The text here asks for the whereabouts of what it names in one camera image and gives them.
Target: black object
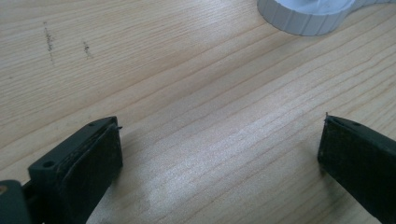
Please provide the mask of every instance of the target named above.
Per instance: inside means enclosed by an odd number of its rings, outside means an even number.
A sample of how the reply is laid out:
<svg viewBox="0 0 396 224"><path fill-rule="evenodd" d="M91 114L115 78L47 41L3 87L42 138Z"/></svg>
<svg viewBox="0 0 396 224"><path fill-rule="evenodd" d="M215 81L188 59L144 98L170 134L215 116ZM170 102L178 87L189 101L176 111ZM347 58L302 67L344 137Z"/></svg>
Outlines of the black object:
<svg viewBox="0 0 396 224"><path fill-rule="evenodd" d="M94 121L29 167L0 181L0 224L85 223L122 167L116 117Z"/></svg>
<svg viewBox="0 0 396 224"><path fill-rule="evenodd" d="M396 223L396 142L357 122L328 116L318 161L369 213Z"/></svg>

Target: light wood grain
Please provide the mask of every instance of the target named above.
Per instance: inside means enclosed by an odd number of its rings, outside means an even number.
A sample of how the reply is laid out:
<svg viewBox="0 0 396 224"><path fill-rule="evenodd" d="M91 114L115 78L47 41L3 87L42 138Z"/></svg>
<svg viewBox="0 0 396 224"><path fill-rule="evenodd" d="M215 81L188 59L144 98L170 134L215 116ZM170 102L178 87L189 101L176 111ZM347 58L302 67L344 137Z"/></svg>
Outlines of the light wood grain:
<svg viewBox="0 0 396 224"><path fill-rule="evenodd" d="M0 1L0 179L116 115L89 223L377 223L318 168L325 113L396 139L396 6L303 37L255 0Z"/></svg>

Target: scratch on wood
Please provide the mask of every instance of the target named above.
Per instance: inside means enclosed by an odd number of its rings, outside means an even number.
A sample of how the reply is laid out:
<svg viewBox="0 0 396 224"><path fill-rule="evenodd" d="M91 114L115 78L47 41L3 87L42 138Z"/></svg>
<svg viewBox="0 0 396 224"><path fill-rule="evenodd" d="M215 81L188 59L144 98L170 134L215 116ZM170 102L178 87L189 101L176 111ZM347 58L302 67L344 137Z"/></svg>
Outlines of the scratch on wood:
<svg viewBox="0 0 396 224"><path fill-rule="evenodd" d="M82 44L84 45L84 51L87 54L87 59L93 58L90 53L90 46L88 46L88 43L86 41L83 41Z"/></svg>
<svg viewBox="0 0 396 224"><path fill-rule="evenodd" d="M50 60L52 62L52 65L54 65L55 61L53 60L52 57L52 51L53 51L53 36L50 34L49 29L47 28L47 22L44 21L44 34L46 35L46 39L47 39L47 46L48 46L48 51L49 51L49 56L50 56Z"/></svg>

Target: stain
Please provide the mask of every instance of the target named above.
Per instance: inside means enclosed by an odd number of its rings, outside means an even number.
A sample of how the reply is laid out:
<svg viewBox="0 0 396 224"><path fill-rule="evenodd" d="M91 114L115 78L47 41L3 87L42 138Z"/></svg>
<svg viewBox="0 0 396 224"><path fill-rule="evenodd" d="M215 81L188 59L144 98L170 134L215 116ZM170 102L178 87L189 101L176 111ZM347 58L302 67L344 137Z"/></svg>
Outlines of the stain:
<svg viewBox="0 0 396 224"><path fill-rule="evenodd" d="M47 27L47 22L44 21L43 23L44 23L44 34L46 35L46 39L47 39L47 46L48 46L50 60L52 62L52 65L54 65L55 61L53 60L53 56L52 56L54 38Z"/></svg>
<svg viewBox="0 0 396 224"><path fill-rule="evenodd" d="M82 44L84 45L84 52L87 54L87 59L93 58L90 52L90 46L86 41L83 41Z"/></svg>

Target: wooden surface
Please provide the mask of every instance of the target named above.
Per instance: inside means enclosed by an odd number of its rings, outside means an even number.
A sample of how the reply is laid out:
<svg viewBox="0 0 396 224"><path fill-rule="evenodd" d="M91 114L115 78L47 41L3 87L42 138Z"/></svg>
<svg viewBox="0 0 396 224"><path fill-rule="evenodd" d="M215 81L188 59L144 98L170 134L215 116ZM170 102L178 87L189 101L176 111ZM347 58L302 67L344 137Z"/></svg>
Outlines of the wooden surface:
<svg viewBox="0 0 396 224"><path fill-rule="evenodd" d="M316 156L326 112L396 139L395 70L394 5L302 37L255 0L1 0L0 179L115 115L89 223L376 223Z"/></svg>

